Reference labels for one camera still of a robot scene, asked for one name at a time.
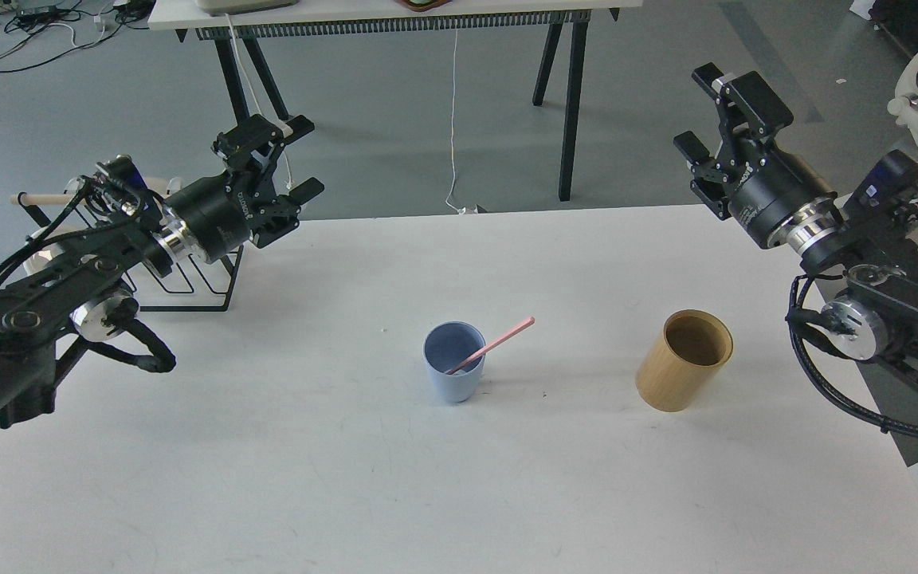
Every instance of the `pink stick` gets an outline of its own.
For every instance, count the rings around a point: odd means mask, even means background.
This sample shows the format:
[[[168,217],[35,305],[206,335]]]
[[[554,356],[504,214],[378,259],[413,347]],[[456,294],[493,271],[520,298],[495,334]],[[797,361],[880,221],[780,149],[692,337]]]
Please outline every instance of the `pink stick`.
[[[502,336],[496,338],[494,341],[491,341],[491,342],[489,342],[488,344],[482,346],[482,348],[478,349],[477,352],[474,352],[473,355],[471,355],[471,356],[467,356],[467,357],[466,357],[466,360],[463,360],[462,363],[457,364],[457,366],[456,366],[455,368],[452,368],[451,371],[445,372],[445,374],[446,374],[446,375],[455,375],[455,374],[456,374],[456,371],[459,371],[460,368],[463,368],[463,367],[467,366],[467,364],[473,363],[474,360],[480,359],[482,356],[487,355],[488,350],[491,350],[491,349],[493,349],[493,348],[496,348],[496,346],[498,346],[498,345],[504,343],[505,341],[507,341],[507,340],[513,338],[514,335],[516,335],[517,333],[520,333],[520,331],[522,331],[522,330],[524,330],[525,328],[531,326],[531,324],[533,324],[533,323],[535,323],[535,322],[536,322],[536,319],[533,319],[532,316],[526,317],[526,319],[522,320],[522,322],[520,322],[520,324],[517,324],[517,325],[516,325],[515,327],[513,327],[512,329],[509,329],[504,335],[502,335]]]

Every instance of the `black table leg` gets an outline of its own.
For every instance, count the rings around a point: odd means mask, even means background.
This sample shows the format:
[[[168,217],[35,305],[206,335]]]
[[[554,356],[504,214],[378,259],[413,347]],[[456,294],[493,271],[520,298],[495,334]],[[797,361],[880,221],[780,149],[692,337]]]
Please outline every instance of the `black table leg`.
[[[218,62],[222,63],[222,75],[226,77],[229,102],[232,102],[236,123],[239,124],[250,117],[250,109],[247,108],[247,96],[243,93],[243,84],[240,82],[240,70],[236,68],[233,43],[230,40],[215,40],[214,48],[218,51]]]
[[[261,52],[261,47],[257,43],[255,37],[244,37],[243,44],[247,47],[247,52],[250,53],[250,59],[254,62],[254,68],[257,70],[257,75],[261,79],[261,83],[265,86],[265,91],[269,100],[271,100],[271,105],[274,108],[274,114],[278,116],[278,120],[289,121],[292,119],[290,114],[288,114],[288,109],[285,109],[285,102],[281,99],[281,92],[278,91],[278,86],[274,83],[274,77],[271,76],[271,69],[267,65],[265,60],[265,54]]]
[[[551,77],[551,65],[555,63],[555,52],[558,50],[558,39],[561,36],[561,22],[547,26],[547,40],[543,43],[540,71],[536,74],[536,87],[533,89],[533,105],[543,104],[543,92],[547,90],[547,79]]]
[[[579,92],[583,87],[583,56],[587,51],[587,23],[572,25],[572,49],[569,52],[569,87],[565,98],[565,132],[562,135],[562,166],[558,181],[558,200],[572,197],[572,160],[576,152],[576,128],[579,127]]]

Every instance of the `floor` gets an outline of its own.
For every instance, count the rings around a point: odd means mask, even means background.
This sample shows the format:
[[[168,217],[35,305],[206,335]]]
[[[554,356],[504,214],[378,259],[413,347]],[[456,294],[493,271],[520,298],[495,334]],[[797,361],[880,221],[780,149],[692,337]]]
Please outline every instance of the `floor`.
[[[96,11],[97,1],[84,9]],[[529,103],[545,36],[538,26],[261,44],[290,112],[317,126],[288,150],[296,181],[313,175],[328,189],[305,218],[452,211],[454,50],[454,202],[490,211],[658,206],[696,202],[671,138],[693,130],[715,142],[714,106],[689,77],[708,61],[726,72],[758,69],[797,117],[781,147],[839,193],[860,182],[904,135],[885,105],[906,59],[848,8],[845,0],[662,0],[623,10],[619,22],[598,11],[569,203],[557,200],[567,30],[542,108]],[[80,42],[96,36],[90,22],[74,28]],[[15,41],[0,33],[0,46]],[[51,29],[1,63],[18,68],[66,47],[69,30]],[[181,44],[174,33],[124,29],[50,65],[0,75],[0,261],[32,231],[8,195],[59,191],[117,153],[145,175],[213,175],[220,163],[210,143],[231,127],[214,48],[193,35]],[[884,375],[865,374],[894,415],[915,404]],[[916,444],[900,448],[918,460]]]

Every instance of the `blue cup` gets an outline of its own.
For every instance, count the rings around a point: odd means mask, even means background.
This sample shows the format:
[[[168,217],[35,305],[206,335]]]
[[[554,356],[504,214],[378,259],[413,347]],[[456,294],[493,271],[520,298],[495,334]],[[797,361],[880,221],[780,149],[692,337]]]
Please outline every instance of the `blue cup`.
[[[446,375],[445,372],[451,371],[484,344],[484,335],[477,328],[458,320],[439,324],[427,334],[423,341],[423,363],[427,366],[430,382],[442,399],[449,403],[462,403],[473,396],[481,381],[484,357],[467,364],[455,375]]]

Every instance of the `bamboo cup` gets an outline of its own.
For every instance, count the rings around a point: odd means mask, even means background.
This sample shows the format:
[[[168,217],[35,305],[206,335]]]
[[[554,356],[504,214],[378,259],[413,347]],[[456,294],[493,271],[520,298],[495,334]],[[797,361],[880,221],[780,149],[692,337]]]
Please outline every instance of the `bamboo cup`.
[[[674,313],[637,371],[637,390],[651,407],[677,413],[732,356],[732,334],[702,310]]]

